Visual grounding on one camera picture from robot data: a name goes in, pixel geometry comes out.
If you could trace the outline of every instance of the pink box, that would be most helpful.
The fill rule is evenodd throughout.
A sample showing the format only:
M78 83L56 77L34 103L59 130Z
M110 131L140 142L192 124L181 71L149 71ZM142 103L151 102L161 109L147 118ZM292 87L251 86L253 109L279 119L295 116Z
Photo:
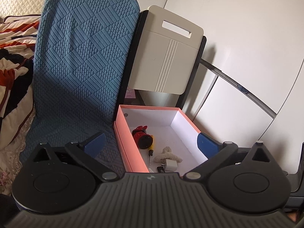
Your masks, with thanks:
M132 137L132 130L141 125L147 125L147 133L154 136L150 166L148 150L138 149ZM157 172L161 164L153 158L166 146L182 157L176 170L181 176L207 160L197 147L200 130L179 108L120 105L114 132L127 172L149 172L148 168Z

